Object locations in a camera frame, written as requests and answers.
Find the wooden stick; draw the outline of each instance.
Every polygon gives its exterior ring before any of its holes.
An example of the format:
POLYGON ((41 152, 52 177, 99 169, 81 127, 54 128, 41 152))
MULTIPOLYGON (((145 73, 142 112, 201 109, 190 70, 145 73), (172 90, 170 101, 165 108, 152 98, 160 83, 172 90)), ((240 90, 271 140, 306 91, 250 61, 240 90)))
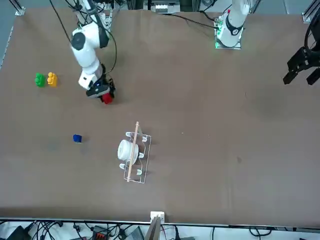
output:
POLYGON ((132 149, 131 149, 129 171, 128 171, 128 176, 126 177, 126 181, 127 182, 130 181, 132 163, 134 162, 134 155, 135 155, 135 147, 136 147, 136 141, 137 141, 138 128, 139 128, 139 122, 137 121, 136 124, 135 124, 135 130, 134 130, 134 136, 133 136, 133 143, 132 143, 132 149))

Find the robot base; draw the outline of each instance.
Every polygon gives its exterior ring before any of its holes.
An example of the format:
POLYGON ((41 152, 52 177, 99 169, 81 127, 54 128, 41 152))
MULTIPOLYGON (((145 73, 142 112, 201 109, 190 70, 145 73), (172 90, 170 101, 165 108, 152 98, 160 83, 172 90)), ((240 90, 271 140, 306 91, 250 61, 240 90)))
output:
POLYGON ((238 43, 233 47, 228 47, 228 46, 223 45, 221 43, 221 41, 218 39, 218 35, 221 33, 221 28, 223 26, 223 22, 224 22, 224 16, 223 15, 219 16, 219 18, 214 22, 214 26, 219 28, 219 30, 217 30, 217 29, 214 30, 214 47, 216 49, 236 49, 236 50, 241 50, 241 42, 240 42, 241 35, 240 35, 238 43))

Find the floor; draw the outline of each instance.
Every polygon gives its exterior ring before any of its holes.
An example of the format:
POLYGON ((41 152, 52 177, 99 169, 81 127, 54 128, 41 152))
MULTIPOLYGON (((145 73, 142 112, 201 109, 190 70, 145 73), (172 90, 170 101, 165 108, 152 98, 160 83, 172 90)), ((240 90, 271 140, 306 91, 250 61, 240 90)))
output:
MULTIPOLYGON (((0 238, 8 238, 10 234, 16 229, 18 226, 22 226, 23 228, 27 227, 30 222, 6 222, 0 226, 0 238)), ((58 225, 54 225, 50 228, 50 233, 56 240, 74 240, 78 239, 79 235, 77 234, 76 230, 73 228, 73 223, 63 223, 62 227, 58 225)), ((77 223, 80 227, 80 236, 85 239, 89 239, 92 236, 91 230, 83 223, 77 223)), ((88 223, 89 227, 95 226, 95 224, 88 223)), ((98 224, 98 226, 107 228, 106 224, 98 224)), ((125 229, 129 225, 122 225, 121 228, 125 229)), ((136 229, 137 225, 130 226, 126 231, 126 235, 128 236, 132 231, 136 229)), ((148 231, 147 225, 140 225, 141 232, 145 236, 148 231)), ((197 227, 197 226, 178 226, 178 233, 181 239, 183 240, 256 240, 258 239, 255 236, 252 236, 248 229, 238 229, 238 228, 222 228, 222 227, 215 227, 214 235, 212 238, 213 227, 197 227)), ((176 231, 175 227, 172 225, 164 225, 163 230, 160 233, 160 240, 174 240, 176 231)), ((36 235, 37 226, 35 225, 30 231, 29 235, 31 237, 36 235)), ((260 230, 260 234, 265 234, 269 231, 267 230, 260 230)), ((281 230, 274 230, 268 236, 262 236, 262 240, 298 240, 298 239, 305 239, 305 240, 318 240, 320 238, 320 233, 312 233, 312 232, 293 232, 293 231, 281 231, 281 230)))

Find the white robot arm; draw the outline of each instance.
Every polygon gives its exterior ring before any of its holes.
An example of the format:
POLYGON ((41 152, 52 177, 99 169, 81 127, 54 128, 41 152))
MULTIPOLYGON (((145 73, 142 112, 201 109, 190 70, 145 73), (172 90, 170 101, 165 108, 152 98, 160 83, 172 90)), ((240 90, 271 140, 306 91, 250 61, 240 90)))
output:
POLYGON ((232 48, 237 45, 249 11, 248 0, 232 0, 230 11, 222 16, 223 25, 217 36, 224 46, 232 48))
POLYGON ((95 52, 95 48, 102 49, 108 45, 109 33, 92 0, 83 0, 82 4, 92 22, 72 32, 71 48, 82 67, 78 83, 87 90, 88 97, 97 98, 107 93, 114 97, 113 82, 107 80, 105 67, 95 52))

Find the blue block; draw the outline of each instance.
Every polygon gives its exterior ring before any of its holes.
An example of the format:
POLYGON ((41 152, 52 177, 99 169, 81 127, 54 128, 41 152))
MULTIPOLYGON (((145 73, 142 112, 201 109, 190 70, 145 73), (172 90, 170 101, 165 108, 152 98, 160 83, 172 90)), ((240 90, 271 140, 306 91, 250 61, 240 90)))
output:
POLYGON ((73 135, 73 141, 76 142, 76 143, 81 143, 81 141, 82 141, 82 136, 81 136, 81 135, 78 135, 78 134, 74 134, 74 135, 73 135))

